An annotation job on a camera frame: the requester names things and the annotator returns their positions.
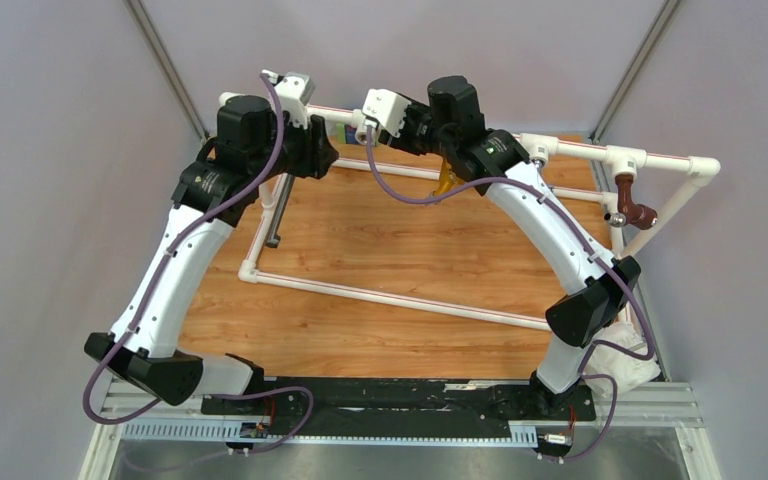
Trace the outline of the dark grey long faucet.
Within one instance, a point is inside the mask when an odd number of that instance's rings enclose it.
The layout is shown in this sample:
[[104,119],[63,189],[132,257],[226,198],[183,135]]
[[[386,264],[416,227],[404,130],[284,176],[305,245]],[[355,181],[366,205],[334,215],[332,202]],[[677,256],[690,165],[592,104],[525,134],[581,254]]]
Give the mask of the dark grey long faucet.
[[296,178],[289,174],[283,177],[283,180],[278,192],[277,201],[275,203],[273,217],[269,224],[266,239],[264,242],[264,245],[267,248],[276,249],[279,247],[281,243],[279,228],[282,223],[283,216],[286,211],[295,180]]

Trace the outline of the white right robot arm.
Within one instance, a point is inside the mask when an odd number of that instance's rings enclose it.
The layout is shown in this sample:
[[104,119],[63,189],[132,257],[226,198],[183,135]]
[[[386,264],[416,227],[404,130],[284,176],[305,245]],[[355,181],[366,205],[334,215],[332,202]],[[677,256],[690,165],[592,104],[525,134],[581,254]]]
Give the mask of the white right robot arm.
[[533,410],[552,419],[571,402],[597,333],[627,304],[641,268],[618,259],[572,218],[545,183],[537,153],[510,132],[487,127],[476,88],[461,75],[438,78],[421,103],[371,90],[359,132],[413,155],[435,154],[444,173],[506,213],[544,256],[564,291],[545,313],[552,337],[532,378]]

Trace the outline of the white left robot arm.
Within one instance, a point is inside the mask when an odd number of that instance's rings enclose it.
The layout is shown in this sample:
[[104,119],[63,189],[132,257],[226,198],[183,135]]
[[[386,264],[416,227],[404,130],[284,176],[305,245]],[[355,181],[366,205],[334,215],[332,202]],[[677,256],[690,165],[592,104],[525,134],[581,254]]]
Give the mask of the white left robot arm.
[[164,236],[128,307],[107,332],[91,333],[85,353],[116,377],[179,405],[195,394],[226,395],[242,414],[266,399],[250,361],[186,353],[185,315],[208,266],[265,181],[289,174],[323,177],[338,153],[325,119],[305,100],[282,94],[279,110],[254,95],[226,95],[217,132],[186,167],[172,194]]

